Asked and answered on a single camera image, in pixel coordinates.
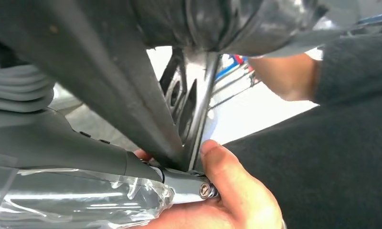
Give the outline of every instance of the red object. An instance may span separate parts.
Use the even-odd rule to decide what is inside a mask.
[[[237,62],[238,64],[242,64],[242,63],[244,63],[244,60],[243,60],[242,56],[240,56],[240,55],[235,55],[235,56],[234,56],[234,59],[236,60],[236,62]]]

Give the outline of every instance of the blue object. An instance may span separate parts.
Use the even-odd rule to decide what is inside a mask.
[[[364,18],[364,19],[361,19],[359,22],[358,22],[359,25],[369,25],[369,24],[382,24],[382,14],[380,15],[377,15],[377,16],[372,16],[372,17],[369,17],[369,18]]]
[[[230,72],[233,68],[239,66],[239,63],[237,62],[236,58],[234,57],[234,55],[231,55],[231,58],[233,59],[233,63],[229,66],[227,66],[226,68],[224,68],[222,71],[220,71],[217,75],[216,75],[216,78],[215,80],[219,80],[221,79],[222,77],[224,77],[228,72]],[[242,57],[243,61],[247,61],[247,57]]]

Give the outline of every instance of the fingernail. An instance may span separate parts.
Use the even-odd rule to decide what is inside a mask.
[[[201,156],[205,156],[207,153],[211,152],[213,149],[220,147],[221,145],[213,140],[205,141],[201,146]]]

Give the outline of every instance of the bolt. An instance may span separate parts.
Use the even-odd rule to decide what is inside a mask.
[[[210,193],[210,186],[208,183],[203,183],[200,187],[200,197],[202,199],[208,198]]]

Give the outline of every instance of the hand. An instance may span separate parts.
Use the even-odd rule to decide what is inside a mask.
[[[319,62],[306,54],[279,58],[249,58],[255,74],[267,87],[287,101],[311,100]]]
[[[201,157],[206,176],[221,198],[174,205],[139,229],[282,228],[281,210],[273,194],[243,168],[235,155],[209,140],[202,145]]]

